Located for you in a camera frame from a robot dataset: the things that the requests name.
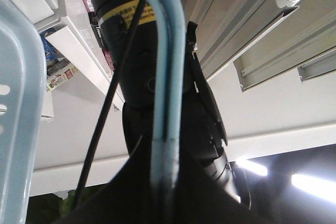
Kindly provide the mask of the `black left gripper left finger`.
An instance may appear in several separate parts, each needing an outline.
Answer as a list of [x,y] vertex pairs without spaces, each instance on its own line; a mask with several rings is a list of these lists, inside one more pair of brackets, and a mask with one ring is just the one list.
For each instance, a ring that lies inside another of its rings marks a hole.
[[103,189],[54,223],[152,223],[150,154],[151,144],[139,142]]

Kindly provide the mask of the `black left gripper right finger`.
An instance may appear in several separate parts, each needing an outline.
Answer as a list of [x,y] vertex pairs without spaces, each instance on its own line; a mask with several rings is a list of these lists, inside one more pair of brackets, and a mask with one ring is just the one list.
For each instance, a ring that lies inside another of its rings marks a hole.
[[220,122],[196,95],[182,99],[176,223],[269,223],[237,199]]

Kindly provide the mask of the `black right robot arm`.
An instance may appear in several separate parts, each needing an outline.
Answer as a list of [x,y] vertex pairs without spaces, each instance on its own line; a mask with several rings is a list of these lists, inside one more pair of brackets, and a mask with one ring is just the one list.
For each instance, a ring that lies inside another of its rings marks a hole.
[[[122,124],[128,152],[152,133],[158,34],[143,0],[92,0],[103,42],[111,53],[125,102]],[[187,24],[181,110],[181,141],[205,172],[245,205],[251,198],[243,173],[231,169],[227,135],[217,103],[202,73],[194,22]]]

